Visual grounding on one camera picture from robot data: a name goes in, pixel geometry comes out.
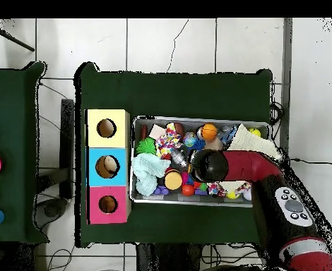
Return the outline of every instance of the green spiky ball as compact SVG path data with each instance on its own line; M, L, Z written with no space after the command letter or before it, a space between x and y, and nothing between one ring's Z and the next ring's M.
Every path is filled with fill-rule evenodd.
M146 153L156 155L155 141L151 137L141 140L136 148L137 154Z

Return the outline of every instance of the circular hole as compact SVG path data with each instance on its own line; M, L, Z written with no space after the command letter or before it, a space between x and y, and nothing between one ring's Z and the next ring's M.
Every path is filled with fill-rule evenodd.
M111 195L102 196L98 203L100 210L106 214L113 213L117 209L117 201Z
M101 178L111 179L117 175L119 163L113 156L101 156L95 164L95 171Z
M103 138L111 138L116 129L116 124L111 119L103 119L97 125L97 132Z

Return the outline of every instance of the purple toy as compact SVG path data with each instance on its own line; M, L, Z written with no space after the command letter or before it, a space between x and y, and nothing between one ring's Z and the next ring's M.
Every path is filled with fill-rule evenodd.
M153 194L156 194L156 195L160 195L160 194L168 195L169 193L170 193L170 191L164 186L158 186L156 188L156 190L153 191Z

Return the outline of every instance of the yellow block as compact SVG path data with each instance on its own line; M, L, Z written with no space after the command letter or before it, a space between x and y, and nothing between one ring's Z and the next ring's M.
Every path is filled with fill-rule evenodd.
M129 147L129 113L123 109L87 109L87 125L88 125L88 146L89 147ZM114 128L111 137L102 137L98 132L100 128Z

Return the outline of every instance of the pink block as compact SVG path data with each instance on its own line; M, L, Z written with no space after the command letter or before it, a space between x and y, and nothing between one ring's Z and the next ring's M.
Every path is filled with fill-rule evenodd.
M113 196L117 201L117 208L113 213L104 213L99 206L103 196ZM119 224L127 221L126 186L90 187L90 224Z

